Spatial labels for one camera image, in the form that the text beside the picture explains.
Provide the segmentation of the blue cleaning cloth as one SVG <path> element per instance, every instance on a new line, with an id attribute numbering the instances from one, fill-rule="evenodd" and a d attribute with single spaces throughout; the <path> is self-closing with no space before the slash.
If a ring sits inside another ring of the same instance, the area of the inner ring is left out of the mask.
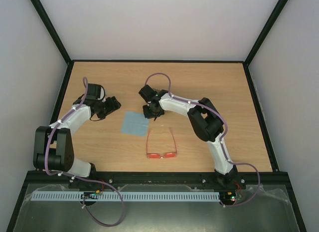
<path id="1" fill-rule="evenodd" d="M 127 111 L 121 128 L 121 133 L 144 137 L 147 135 L 149 119 L 143 113 Z"/>

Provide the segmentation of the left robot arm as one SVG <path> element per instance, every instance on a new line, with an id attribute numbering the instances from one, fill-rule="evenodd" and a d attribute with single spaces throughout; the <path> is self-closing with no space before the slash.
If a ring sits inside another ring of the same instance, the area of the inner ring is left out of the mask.
<path id="1" fill-rule="evenodd" d="M 94 165 L 75 157 L 72 135 L 96 115 L 98 120 L 120 109 L 120 102 L 107 97 L 102 85 L 89 83 L 85 93 L 72 104 L 71 109 L 49 126 L 40 126 L 35 131 L 33 165 L 49 175 L 67 173 L 87 178 Z"/>

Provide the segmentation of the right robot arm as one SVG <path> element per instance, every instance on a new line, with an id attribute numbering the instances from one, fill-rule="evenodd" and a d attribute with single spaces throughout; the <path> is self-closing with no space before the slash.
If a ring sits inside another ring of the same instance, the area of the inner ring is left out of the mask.
<path id="1" fill-rule="evenodd" d="M 166 111 L 187 117 L 195 135 L 209 147 L 214 160 L 216 182 L 223 188 L 235 182 L 238 170 L 224 141 L 227 126 L 208 98 L 190 100 L 169 94 L 167 90 L 156 91 L 147 84 L 140 89 L 139 95 L 146 102 L 143 114 L 147 119 L 156 119 Z"/>

